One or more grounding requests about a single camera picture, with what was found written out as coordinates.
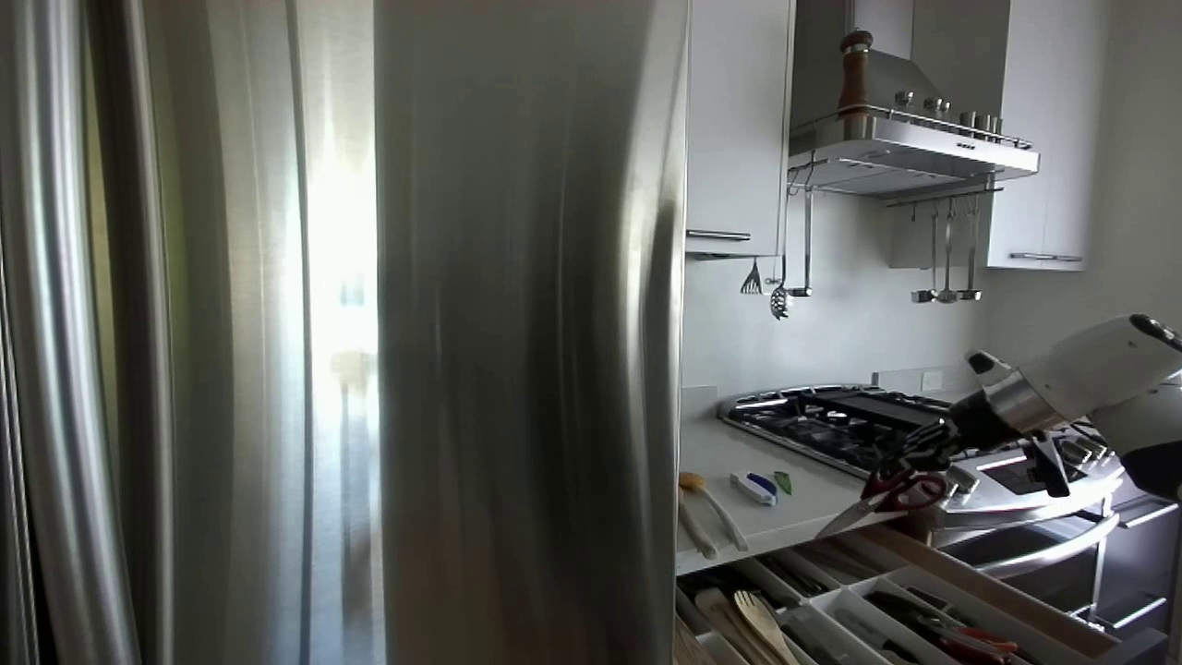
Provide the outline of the row of spice jars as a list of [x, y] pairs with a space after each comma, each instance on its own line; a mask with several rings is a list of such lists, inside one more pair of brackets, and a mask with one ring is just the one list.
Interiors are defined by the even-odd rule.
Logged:
[[952, 102], [939, 96], [929, 96], [921, 100], [913, 90], [900, 90], [894, 96], [892, 115], [900, 120], [918, 128], [933, 128], [944, 132], [954, 132], [967, 138], [999, 141], [1002, 119], [999, 116], [983, 115], [979, 111], [952, 113]]

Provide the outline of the hanging metal slotted spoon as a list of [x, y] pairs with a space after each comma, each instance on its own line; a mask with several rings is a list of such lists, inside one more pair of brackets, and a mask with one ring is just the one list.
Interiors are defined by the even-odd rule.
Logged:
[[777, 320], [785, 320], [790, 317], [790, 289], [786, 286], [787, 279], [787, 198], [790, 189], [785, 189], [779, 215], [779, 281], [769, 296], [771, 314]]

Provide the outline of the stainless steel gas range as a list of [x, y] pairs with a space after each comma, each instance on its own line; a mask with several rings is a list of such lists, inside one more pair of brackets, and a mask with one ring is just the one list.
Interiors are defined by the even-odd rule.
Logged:
[[[873, 384], [827, 384], [745, 395], [717, 406], [730, 426], [777, 446], [865, 478], [884, 454], [897, 451], [908, 433], [946, 412], [947, 400], [888, 391]], [[950, 493], [930, 508], [903, 519], [900, 527], [940, 550], [946, 540], [998, 527], [1060, 519], [1077, 511], [1111, 514], [1124, 470], [1089, 420], [1046, 432], [1067, 471], [1069, 496], [1052, 498], [1043, 481], [1031, 478], [1022, 441], [991, 452], [969, 450], [953, 465], [975, 472], [970, 496]]]

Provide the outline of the stainless steel range hood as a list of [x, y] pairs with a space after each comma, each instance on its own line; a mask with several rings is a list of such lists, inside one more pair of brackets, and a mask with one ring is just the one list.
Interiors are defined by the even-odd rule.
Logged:
[[[950, 102], [913, 61], [913, 0], [798, 0], [787, 185], [894, 198], [991, 187], [1039, 170], [1030, 141], [999, 141], [918, 128], [892, 115], [900, 90]], [[873, 34], [865, 115], [838, 115], [843, 38]]]

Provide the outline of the open kitchen drawer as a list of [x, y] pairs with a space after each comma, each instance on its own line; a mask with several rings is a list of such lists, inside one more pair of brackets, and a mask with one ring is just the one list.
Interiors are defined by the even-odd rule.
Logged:
[[717, 559], [709, 561], [690, 539], [680, 537], [676, 611], [722, 665], [751, 661], [695, 607], [694, 596], [713, 586], [728, 600], [735, 591], [751, 592], [777, 622], [790, 624], [793, 635], [786, 635], [786, 643], [803, 665], [889, 665], [811, 605], [816, 595], [877, 576], [943, 598], [983, 627], [1015, 635], [1046, 665], [1182, 665], [1182, 619], [1170, 622], [1165, 633], [1139, 630], [1116, 638], [1099, 622], [1069, 617], [892, 526], [866, 526], [810, 542], [764, 533], [752, 536], [751, 545], [741, 552], [723, 543]]

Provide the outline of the white and blue scrubber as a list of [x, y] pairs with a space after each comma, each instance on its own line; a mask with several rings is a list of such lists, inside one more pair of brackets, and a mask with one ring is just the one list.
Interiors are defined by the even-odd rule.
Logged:
[[759, 472], [730, 472], [730, 485], [756, 504], [769, 508], [779, 504], [779, 488]]

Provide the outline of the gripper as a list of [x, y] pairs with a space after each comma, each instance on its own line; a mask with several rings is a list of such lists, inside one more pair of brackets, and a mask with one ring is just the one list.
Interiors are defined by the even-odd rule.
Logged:
[[908, 433], [902, 450], [884, 454], [871, 480], [873, 485], [896, 485], [924, 472], [946, 472], [959, 452], [988, 452], [1018, 438], [1017, 429], [994, 412], [986, 393], [974, 392], [949, 408], [949, 419], [928, 422]]

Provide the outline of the stainless steel refrigerator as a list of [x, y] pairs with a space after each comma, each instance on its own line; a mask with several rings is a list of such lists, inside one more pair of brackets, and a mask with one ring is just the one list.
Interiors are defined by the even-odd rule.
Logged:
[[691, 0], [0, 0], [0, 665], [674, 665]]

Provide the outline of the wooden fork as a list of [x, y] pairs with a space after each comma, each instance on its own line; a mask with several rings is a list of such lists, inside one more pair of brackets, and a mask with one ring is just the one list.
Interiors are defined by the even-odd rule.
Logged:
[[747, 622], [748, 627], [755, 632], [756, 638], [764, 641], [772, 653], [777, 654], [777, 660], [781, 661], [782, 665], [803, 665], [787, 645], [779, 622], [760, 598], [747, 591], [738, 591], [733, 594], [733, 602], [739, 614], [742, 615], [743, 622]]

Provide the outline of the dark lower drawer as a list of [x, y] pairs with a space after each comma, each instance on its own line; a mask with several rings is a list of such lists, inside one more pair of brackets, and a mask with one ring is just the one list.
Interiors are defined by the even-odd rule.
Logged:
[[[1161, 498], [1137, 493], [1116, 497], [1113, 513], [1121, 519], [1150, 511], [1168, 504]], [[1093, 614], [1095, 622], [1116, 638], [1130, 638], [1139, 630], [1168, 632], [1173, 614], [1173, 595], [1178, 568], [1178, 547], [1182, 546], [1182, 508], [1164, 519], [1149, 524], [1121, 529], [1106, 541], [1104, 568], [1100, 573], [1099, 595]], [[1165, 609], [1152, 618], [1147, 617], [1121, 632], [1111, 631], [1106, 619], [1147, 596], [1164, 596], [1169, 600]]]

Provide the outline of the row of hanging metal ladles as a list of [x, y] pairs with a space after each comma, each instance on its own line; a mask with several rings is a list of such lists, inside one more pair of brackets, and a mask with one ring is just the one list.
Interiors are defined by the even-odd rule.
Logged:
[[968, 198], [967, 235], [970, 239], [967, 253], [966, 282], [963, 289], [952, 287], [953, 232], [957, 222], [957, 206], [962, 197], [930, 200], [929, 215], [929, 254], [930, 287], [928, 291], [913, 291], [913, 304], [959, 304], [976, 302], [981, 291], [976, 287], [978, 248], [980, 245], [980, 209], [978, 195]]

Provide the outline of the white plastic utensil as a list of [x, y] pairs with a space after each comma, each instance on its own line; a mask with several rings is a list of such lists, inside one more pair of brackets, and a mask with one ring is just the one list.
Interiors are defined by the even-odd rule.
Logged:
[[678, 523], [691, 539], [694, 547], [701, 552], [701, 555], [704, 555], [709, 561], [716, 560], [717, 547], [715, 547], [708, 533], [704, 532], [704, 527], [693, 515], [686, 501], [686, 491], [681, 488], [677, 489], [677, 519]]

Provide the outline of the brown wooden pepper mill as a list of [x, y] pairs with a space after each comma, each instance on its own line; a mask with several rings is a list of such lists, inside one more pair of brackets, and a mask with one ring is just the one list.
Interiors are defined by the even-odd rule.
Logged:
[[870, 102], [868, 92], [869, 52], [873, 46], [873, 34], [866, 30], [853, 30], [840, 43], [842, 90], [838, 97], [838, 115], [865, 115]]

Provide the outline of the metal utensil rod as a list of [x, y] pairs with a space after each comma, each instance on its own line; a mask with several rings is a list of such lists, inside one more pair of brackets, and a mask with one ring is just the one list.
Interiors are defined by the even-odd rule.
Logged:
[[963, 193], [935, 193], [930, 195], [924, 195], [924, 197], [894, 200], [886, 203], [886, 208], [920, 206], [920, 203], [939, 202], [942, 200], [978, 198], [980, 197], [980, 195], [1004, 193], [1004, 190], [1005, 190], [1004, 187], [980, 187], [980, 188], [972, 188], [968, 190], [963, 190]]

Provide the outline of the black and red scissors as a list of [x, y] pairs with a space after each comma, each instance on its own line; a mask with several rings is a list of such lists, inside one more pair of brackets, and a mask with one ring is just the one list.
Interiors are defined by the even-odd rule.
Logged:
[[873, 472], [862, 488], [860, 500], [831, 519], [816, 537], [831, 537], [852, 530], [876, 514], [896, 516], [929, 508], [944, 500], [947, 493], [949, 483], [939, 472], [916, 472], [910, 468], [894, 476]]

